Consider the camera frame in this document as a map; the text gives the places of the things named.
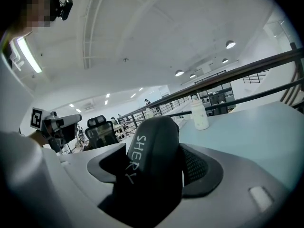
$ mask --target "white bottle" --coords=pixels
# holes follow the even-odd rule
[[[202,100],[199,100],[196,95],[192,97],[191,111],[194,125],[197,130],[204,130],[209,127],[209,122],[203,102]]]
[[[146,111],[147,111],[147,118],[154,117],[153,111],[151,111],[150,108],[147,108]]]

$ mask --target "black office chair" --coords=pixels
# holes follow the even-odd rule
[[[85,134],[94,149],[119,143],[113,128],[113,123],[101,115],[87,120]]]

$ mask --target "chair headrest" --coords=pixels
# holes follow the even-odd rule
[[[87,120],[87,127],[88,128],[98,127],[104,122],[106,122],[106,118],[103,115],[100,115]]]

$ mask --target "fluorescent light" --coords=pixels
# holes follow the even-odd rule
[[[184,71],[182,71],[182,70],[177,70],[177,71],[175,72],[175,76],[176,76],[176,77],[181,76],[182,74],[184,74]]]
[[[229,41],[226,42],[226,48],[230,49],[230,48],[234,47],[235,44],[236,43],[233,40],[229,40]]]
[[[17,40],[17,43],[23,53],[23,55],[25,56],[25,58],[27,59],[28,63],[32,66],[32,68],[35,70],[36,73],[41,73],[42,70],[39,67],[38,63],[36,62],[36,60],[34,59],[33,55],[31,54],[29,47],[25,41],[25,39],[23,37],[19,38]]]

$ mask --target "metal railing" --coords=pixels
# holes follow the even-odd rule
[[[261,83],[261,81],[265,78],[267,75],[267,72],[269,70],[262,71],[260,73],[252,74],[246,77],[243,77],[244,83]]]
[[[177,103],[180,104],[181,100],[188,98],[189,95],[197,94],[201,91],[209,90],[209,89],[215,88],[219,85],[229,83],[231,81],[234,81],[234,80],[237,80],[240,78],[244,78],[244,77],[252,75],[252,74],[257,74],[259,72],[267,71],[271,68],[274,68],[274,67],[277,67],[277,66],[289,63],[289,62],[293,62],[293,61],[295,61],[299,67],[302,67],[302,65],[300,64],[300,59],[304,58],[304,49],[303,48],[295,49],[294,47],[292,47],[292,48],[293,48],[293,50],[291,50],[291,51],[287,51],[287,52],[284,52],[284,53],[281,53],[281,54],[278,54],[278,55],[275,55],[272,57],[264,58],[257,62],[253,62],[253,63],[247,64],[247,65],[244,65],[242,67],[233,69],[231,71],[228,71],[228,72],[225,72],[218,76],[207,79],[201,83],[192,85],[186,89],[180,90],[174,94],[171,94],[167,97],[157,100],[157,101],[149,104],[148,106],[142,107],[125,116],[119,117],[117,120],[119,121],[119,123],[123,124],[124,123],[122,121],[123,118],[126,118],[126,117],[131,118],[131,120],[129,122],[127,122],[127,124],[132,125],[132,126],[129,125],[128,127],[129,128],[133,127],[133,131],[129,131],[129,133],[135,133],[135,130],[138,127],[138,124],[140,124],[146,118],[145,111],[146,111],[147,107],[150,107],[150,109],[153,109],[156,111],[158,108],[161,112],[160,115],[164,115],[164,113],[162,112],[162,109],[160,108],[161,106],[165,105],[170,108],[170,106],[172,105],[171,110],[173,110],[174,109],[173,106],[177,107]],[[295,85],[300,85],[301,87],[303,87],[304,77],[301,77],[300,79],[293,81],[289,84],[282,85],[280,87],[277,87],[277,88],[274,88],[271,90],[267,90],[265,92],[261,92],[256,95],[251,95],[251,96],[237,99],[237,100],[234,100],[231,102],[224,102],[224,103],[215,104],[215,105],[206,107],[206,111],[214,110],[214,109],[221,109],[223,107],[227,107],[227,106],[243,103],[246,101],[258,99],[258,98],[261,98],[261,97],[264,97],[267,95],[271,95],[271,94],[289,89],[291,87],[294,87]],[[179,113],[175,113],[175,114],[166,114],[166,115],[168,115],[170,117],[176,117],[176,116],[180,117],[180,116],[183,116],[186,114],[191,114],[191,111],[179,112]]]

